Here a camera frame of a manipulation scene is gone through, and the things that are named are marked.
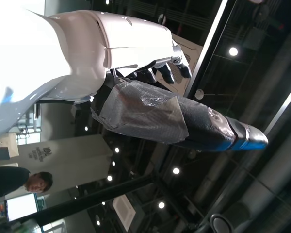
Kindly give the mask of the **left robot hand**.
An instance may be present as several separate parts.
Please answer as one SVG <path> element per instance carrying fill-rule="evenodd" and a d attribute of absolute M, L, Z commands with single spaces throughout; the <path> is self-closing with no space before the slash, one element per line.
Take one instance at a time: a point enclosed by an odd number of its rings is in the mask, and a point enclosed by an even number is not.
<path fill-rule="evenodd" d="M 92 101 L 109 131 L 202 151 L 268 145 L 259 129 L 156 87 L 174 83 L 169 64 L 192 76 L 168 28 L 135 17 L 78 10 L 43 16 L 0 11 L 0 135 L 35 103 Z"/>

